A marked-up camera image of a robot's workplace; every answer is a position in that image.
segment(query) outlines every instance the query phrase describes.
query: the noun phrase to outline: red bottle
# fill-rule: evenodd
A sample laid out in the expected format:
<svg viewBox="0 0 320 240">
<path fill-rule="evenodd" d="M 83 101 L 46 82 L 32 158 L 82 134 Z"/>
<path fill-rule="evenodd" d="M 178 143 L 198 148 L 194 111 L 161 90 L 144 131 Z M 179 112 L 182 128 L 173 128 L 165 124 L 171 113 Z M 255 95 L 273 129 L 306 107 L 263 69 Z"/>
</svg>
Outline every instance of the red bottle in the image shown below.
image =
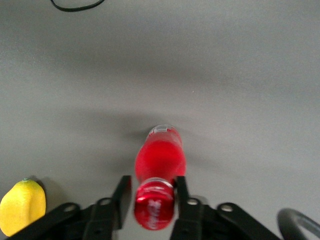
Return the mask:
<svg viewBox="0 0 320 240">
<path fill-rule="evenodd" d="M 134 215 L 148 230 L 169 225 L 174 215 L 174 178 L 186 173 L 186 157 L 178 131 L 167 124 L 154 127 L 135 160 L 140 182 L 135 196 Z"/>
</svg>

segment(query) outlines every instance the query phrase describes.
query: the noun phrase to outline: red bottle cap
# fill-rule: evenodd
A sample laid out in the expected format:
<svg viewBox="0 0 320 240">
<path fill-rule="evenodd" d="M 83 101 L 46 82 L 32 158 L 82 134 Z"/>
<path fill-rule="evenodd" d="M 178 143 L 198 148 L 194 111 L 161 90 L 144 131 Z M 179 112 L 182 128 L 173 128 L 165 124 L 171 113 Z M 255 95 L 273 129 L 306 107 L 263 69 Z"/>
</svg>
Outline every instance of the red bottle cap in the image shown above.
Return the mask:
<svg viewBox="0 0 320 240">
<path fill-rule="evenodd" d="M 143 182 L 135 196 L 134 216 L 148 230 L 161 230 L 174 216 L 175 192 L 173 186 L 158 177 Z"/>
</svg>

